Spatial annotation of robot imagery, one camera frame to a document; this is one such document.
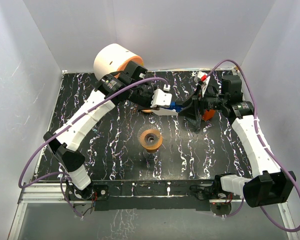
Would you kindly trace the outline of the coffee filter packet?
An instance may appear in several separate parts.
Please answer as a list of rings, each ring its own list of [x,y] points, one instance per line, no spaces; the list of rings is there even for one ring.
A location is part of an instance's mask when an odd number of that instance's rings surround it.
[[[202,120],[209,121],[210,119],[212,119],[215,115],[216,111],[213,109],[209,109],[209,110],[205,110],[204,114],[202,115]]]

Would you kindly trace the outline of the white paper coffee filter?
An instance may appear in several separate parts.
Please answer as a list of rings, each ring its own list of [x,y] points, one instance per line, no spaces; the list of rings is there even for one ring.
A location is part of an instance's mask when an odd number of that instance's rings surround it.
[[[174,109],[167,109],[162,107],[153,109],[152,112],[158,116],[178,116],[178,113]]]

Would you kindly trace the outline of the clear glass dripper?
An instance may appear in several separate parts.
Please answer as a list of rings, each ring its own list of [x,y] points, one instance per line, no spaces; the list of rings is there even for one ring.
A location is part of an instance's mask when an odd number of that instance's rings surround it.
[[[154,150],[162,145],[161,131],[153,124],[144,125],[138,131],[138,141],[147,150]]]

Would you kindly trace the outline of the glass carafe with brown band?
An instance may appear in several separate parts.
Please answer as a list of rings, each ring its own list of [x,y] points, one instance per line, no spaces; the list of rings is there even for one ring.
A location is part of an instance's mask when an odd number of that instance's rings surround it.
[[[142,152],[142,161],[147,164],[154,164],[160,158],[160,150],[147,151],[146,149]]]

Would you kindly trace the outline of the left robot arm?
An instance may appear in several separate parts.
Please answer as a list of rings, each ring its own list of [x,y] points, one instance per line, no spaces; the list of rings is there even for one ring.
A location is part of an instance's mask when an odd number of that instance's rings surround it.
[[[141,107],[151,106],[153,88],[143,83],[115,95],[116,92],[143,80],[148,70],[130,60],[122,70],[111,70],[98,77],[97,84],[79,110],[58,130],[48,131],[44,136],[47,147],[65,168],[79,198],[89,199],[93,195],[93,184],[84,166],[85,156],[79,146],[86,135],[119,103],[129,100]]]

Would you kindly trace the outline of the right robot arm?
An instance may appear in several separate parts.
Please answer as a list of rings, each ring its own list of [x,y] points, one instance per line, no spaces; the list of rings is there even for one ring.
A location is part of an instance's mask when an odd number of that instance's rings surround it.
[[[211,83],[207,73],[199,71],[194,77],[196,89],[181,105],[179,116],[187,117],[200,124],[204,114],[221,111],[241,141],[252,169],[252,178],[231,173],[216,175],[213,194],[223,199],[230,193],[244,198],[251,208],[281,204],[288,200],[296,179],[292,171],[285,173],[266,152],[255,130],[258,125],[254,117],[254,106],[243,98],[242,80],[237,75],[226,75],[221,80],[221,90]]]

